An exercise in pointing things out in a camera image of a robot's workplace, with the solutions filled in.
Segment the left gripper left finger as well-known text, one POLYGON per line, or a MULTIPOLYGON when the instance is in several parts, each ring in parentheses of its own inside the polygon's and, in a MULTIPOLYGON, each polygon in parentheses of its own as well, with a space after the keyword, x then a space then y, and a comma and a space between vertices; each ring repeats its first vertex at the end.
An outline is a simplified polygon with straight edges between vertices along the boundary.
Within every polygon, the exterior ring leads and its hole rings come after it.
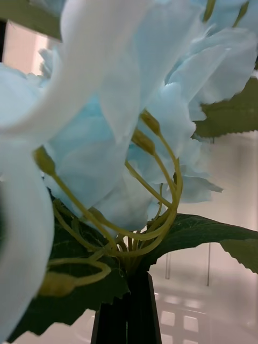
POLYGON ((127 343, 129 293, 103 303, 95 313, 91 343, 127 343))

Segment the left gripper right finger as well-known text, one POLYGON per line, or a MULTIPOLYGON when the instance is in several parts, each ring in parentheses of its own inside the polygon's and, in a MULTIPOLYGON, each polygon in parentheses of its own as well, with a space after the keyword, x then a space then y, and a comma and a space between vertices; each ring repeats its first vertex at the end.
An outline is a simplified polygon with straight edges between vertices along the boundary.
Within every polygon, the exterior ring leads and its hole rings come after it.
POLYGON ((130 280, 128 301, 128 343, 161 343, 153 280, 142 273, 130 280))

